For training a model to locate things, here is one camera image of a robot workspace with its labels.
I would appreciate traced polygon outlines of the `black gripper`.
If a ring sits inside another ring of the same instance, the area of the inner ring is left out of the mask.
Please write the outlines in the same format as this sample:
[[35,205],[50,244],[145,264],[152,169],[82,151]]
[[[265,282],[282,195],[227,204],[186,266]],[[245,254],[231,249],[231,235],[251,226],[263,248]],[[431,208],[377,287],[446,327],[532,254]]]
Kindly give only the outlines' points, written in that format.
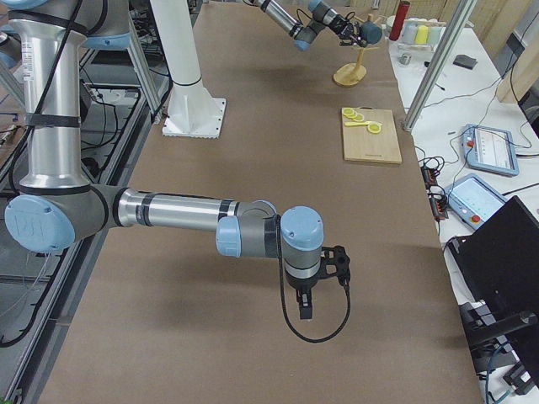
[[366,41],[357,35],[363,35],[363,23],[351,22],[348,19],[338,18],[335,23],[335,33],[340,39],[340,46],[366,46]]
[[301,320],[312,319],[312,288],[318,282],[318,276],[300,279],[286,273],[288,284],[296,291],[296,302],[298,304]]

